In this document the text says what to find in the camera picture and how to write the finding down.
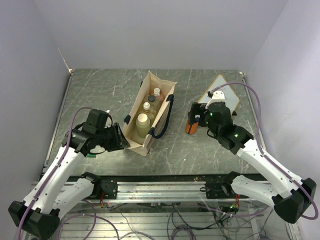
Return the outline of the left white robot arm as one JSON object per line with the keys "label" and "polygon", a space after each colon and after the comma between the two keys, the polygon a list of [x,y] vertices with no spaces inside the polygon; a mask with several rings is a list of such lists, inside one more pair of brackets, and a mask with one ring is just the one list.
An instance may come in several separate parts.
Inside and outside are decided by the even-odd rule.
{"label": "left white robot arm", "polygon": [[58,153],[43,177],[22,201],[13,201],[8,212],[17,226],[16,239],[22,231],[48,240],[60,226],[64,216],[81,200],[96,199],[104,193],[101,177],[86,172],[67,190],[63,186],[74,168],[92,150],[107,152],[129,146],[117,122],[106,125],[109,112],[90,108],[85,122],[69,127]]}

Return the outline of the beige canvas tote bag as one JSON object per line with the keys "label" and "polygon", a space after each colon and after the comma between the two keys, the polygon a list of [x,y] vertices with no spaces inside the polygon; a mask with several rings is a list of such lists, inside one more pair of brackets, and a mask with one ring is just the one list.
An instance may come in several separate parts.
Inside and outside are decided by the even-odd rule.
{"label": "beige canvas tote bag", "polygon": [[174,103],[175,83],[149,72],[141,82],[130,113],[124,119],[127,147],[146,156],[154,140],[160,139],[169,125]]}

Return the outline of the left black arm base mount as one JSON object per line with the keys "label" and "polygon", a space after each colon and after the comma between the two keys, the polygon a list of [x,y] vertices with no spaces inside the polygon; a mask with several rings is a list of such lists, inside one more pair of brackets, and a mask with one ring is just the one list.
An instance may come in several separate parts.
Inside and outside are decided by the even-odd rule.
{"label": "left black arm base mount", "polygon": [[105,178],[90,172],[83,173],[71,186],[70,196],[77,199],[111,199],[117,197],[118,184],[112,178]]}

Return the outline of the yellow bottle with beige cap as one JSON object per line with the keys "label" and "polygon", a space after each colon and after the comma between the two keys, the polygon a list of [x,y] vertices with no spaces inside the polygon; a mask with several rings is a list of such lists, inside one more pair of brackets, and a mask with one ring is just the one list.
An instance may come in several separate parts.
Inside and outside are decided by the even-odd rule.
{"label": "yellow bottle with beige cap", "polygon": [[140,113],[136,119],[137,135],[140,138],[145,138],[149,133],[151,125],[150,119],[145,113]]}

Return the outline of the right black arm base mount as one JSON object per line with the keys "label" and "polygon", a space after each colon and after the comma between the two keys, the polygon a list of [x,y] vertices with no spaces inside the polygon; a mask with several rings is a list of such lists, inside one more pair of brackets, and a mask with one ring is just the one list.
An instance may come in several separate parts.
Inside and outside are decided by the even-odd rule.
{"label": "right black arm base mount", "polygon": [[234,193],[227,194],[223,191],[222,184],[220,182],[206,182],[204,186],[200,188],[200,192],[205,193],[207,199],[235,199]]}

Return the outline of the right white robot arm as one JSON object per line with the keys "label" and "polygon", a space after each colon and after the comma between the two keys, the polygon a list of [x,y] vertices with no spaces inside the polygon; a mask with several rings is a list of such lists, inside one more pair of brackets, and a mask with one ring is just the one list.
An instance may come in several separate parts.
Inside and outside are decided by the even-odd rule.
{"label": "right white robot arm", "polygon": [[274,209],[287,223],[294,224],[303,217],[312,204],[317,184],[302,179],[263,151],[254,136],[245,128],[233,123],[232,113],[223,101],[209,105],[194,102],[188,113],[188,122],[207,128],[207,135],[219,142],[234,155],[245,160],[261,174],[268,183],[251,180],[232,171],[222,180],[221,194],[226,198],[243,195],[253,198]]}

